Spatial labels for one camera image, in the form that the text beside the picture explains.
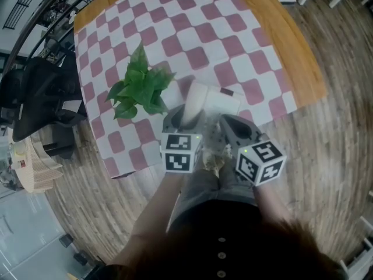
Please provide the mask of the person's right forearm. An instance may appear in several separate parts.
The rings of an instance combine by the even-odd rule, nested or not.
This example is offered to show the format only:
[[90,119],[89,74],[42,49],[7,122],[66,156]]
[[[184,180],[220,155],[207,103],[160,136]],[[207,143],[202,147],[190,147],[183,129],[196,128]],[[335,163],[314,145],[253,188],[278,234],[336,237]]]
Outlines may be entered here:
[[293,215],[280,199],[274,186],[262,184],[253,188],[256,204],[262,217],[269,223],[292,223]]

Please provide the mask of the person's right shoe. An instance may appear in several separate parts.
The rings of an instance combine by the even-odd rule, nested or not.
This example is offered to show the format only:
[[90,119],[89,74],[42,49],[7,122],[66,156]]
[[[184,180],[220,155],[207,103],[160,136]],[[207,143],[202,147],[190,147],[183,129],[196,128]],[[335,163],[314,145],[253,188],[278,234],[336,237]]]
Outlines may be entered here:
[[221,156],[225,162],[230,161],[233,158],[232,147],[229,143],[224,147]]

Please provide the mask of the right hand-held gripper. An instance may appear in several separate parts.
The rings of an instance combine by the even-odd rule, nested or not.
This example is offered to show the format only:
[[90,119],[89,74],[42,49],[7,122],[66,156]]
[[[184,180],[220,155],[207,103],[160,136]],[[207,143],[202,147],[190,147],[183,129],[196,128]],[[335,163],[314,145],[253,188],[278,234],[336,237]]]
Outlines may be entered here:
[[219,125],[231,146],[233,172],[239,181],[258,187],[280,176],[287,156],[276,140],[259,139],[260,129],[237,115],[221,115]]

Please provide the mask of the green potted plant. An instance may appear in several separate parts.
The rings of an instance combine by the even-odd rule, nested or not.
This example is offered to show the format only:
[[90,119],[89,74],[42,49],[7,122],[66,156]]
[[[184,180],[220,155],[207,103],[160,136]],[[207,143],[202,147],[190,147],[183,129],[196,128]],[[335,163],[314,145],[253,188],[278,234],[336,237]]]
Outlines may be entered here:
[[131,120],[141,106],[149,115],[163,114],[168,108],[161,93],[174,80],[175,73],[165,67],[149,67],[143,43],[140,43],[130,57],[125,77],[113,85],[107,101],[113,101],[114,119]]

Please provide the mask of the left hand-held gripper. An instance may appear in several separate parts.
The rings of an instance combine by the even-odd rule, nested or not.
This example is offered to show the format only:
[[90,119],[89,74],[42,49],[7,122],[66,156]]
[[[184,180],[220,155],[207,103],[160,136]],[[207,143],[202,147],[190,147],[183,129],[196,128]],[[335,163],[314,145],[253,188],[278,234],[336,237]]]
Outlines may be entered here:
[[[181,124],[184,108],[184,105],[180,105],[171,109],[163,119],[160,153],[163,169],[167,173],[192,173],[202,151],[202,134],[176,133]],[[186,132],[202,133],[204,126],[205,112],[200,111],[187,123]]]

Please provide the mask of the person's shoe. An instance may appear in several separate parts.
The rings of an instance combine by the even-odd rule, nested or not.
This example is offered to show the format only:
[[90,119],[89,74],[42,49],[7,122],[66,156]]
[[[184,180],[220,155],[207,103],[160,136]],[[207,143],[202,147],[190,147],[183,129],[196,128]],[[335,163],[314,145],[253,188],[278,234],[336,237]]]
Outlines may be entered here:
[[221,156],[225,162],[230,161],[233,158],[232,147],[229,143],[224,147]]
[[209,172],[212,172],[215,176],[219,176],[219,165],[216,162],[216,156],[209,152],[208,150],[204,151],[202,154],[203,168]]

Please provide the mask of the round table beige cloth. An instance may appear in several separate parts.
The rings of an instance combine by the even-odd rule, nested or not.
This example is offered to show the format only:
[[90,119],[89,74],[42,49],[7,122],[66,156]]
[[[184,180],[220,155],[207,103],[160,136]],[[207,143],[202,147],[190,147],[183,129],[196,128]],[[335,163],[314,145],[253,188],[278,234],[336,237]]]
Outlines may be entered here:
[[[12,135],[8,136],[9,151],[12,164],[10,168],[15,171],[22,187],[29,193],[43,193],[53,188],[54,181],[63,176],[59,171],[62,167],[43,149],[39,134],[15,142]],[[26,166],[17,168],[17,161],[24,160]]]

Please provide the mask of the small black floor stand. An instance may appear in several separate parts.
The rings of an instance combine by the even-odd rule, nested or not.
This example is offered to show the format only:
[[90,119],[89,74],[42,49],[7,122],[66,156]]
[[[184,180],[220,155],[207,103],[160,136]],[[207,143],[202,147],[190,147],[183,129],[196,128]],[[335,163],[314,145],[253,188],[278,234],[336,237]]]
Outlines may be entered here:
[[78,253],[75,253],[73,255],[73,258],[76,262],[78,262],[81,266],[85,266],[88,263],[88,257],[87,254],[84,251],[80,251]]
[[59,242],[65,247],[68,248],[72,243],[74,239],[70,234],[64,234],[59,238]]

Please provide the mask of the person's grey trousers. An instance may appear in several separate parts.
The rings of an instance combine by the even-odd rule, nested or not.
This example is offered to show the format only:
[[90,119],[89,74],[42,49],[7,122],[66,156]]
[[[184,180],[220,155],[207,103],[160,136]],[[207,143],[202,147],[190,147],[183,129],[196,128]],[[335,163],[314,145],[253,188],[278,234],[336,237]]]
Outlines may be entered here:
[[211,200],[232,201],[257,206],[254,192],[249,184],[238,181],[234,161],[229,159],[215,174],[199,169],[187,178],[185,187],[175,204],[170,220],[170,229],[182,224],[181,216],[188,210]]

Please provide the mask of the black office chair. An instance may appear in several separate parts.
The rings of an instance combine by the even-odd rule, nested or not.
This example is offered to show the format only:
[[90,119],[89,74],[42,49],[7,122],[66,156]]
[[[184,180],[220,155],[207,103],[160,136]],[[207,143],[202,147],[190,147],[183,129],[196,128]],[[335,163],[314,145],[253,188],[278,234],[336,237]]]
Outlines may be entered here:
[[47,125],[72,127],[86,118],[75,59],[68,56],[59,66],[32,58],[18,91],[13,141],[22,141]]
[[23,111],[24,70],[14,69],[0,81],[0,125],[11,127],[19,120]]

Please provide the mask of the person's black buttoned top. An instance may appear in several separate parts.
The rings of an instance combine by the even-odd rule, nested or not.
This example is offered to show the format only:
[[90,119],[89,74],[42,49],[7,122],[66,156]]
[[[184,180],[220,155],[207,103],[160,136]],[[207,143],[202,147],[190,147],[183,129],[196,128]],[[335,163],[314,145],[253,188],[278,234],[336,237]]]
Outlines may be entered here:
[[128,265],[94,280],[346,280],[299,223],[267,223],[242,202],[210,200],[182,213]]

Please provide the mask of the person's left forearm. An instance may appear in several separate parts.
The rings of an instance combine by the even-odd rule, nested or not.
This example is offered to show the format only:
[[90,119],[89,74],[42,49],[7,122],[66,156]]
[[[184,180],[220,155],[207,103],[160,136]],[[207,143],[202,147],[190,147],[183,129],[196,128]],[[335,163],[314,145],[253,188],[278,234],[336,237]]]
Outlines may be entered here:
[[111,265],[130,266],[147,247],[166,235],[171,214],[183,186],[183,174],[165,174],[135,222],[127,244],[110,262]]

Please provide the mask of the dark round table base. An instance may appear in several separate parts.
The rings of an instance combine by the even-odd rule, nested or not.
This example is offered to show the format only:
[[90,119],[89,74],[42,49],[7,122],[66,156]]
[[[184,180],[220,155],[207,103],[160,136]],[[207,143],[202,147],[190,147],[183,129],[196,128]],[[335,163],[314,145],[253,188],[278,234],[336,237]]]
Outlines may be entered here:
[[75,137],[72,127],[63,127],[59,124],[51,125],[52,142],[43,144],[48,156],[59,156],[70,159],[75,150]]

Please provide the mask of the person's left shoe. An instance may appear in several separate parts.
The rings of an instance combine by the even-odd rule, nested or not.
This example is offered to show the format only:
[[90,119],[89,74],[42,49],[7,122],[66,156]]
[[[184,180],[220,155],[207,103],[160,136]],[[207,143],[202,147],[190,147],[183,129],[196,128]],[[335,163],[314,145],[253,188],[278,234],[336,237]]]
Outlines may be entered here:
[[202,154],[203,168],[209,172],[212,172],[215,176],[219,176],[219,165],[216,162],[216,156],[209,152],[208,150],[204,151]]

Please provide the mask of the black balcony railing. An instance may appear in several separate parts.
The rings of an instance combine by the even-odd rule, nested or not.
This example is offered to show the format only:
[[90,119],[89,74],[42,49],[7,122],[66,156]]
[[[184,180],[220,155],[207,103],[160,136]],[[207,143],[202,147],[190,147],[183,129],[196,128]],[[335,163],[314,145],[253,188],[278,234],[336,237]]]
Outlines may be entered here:
[[33,0],[17,0],[2,28],[14,30],[18,24],[18,21],[24,14],[25,10],[30,6],[32,1]]

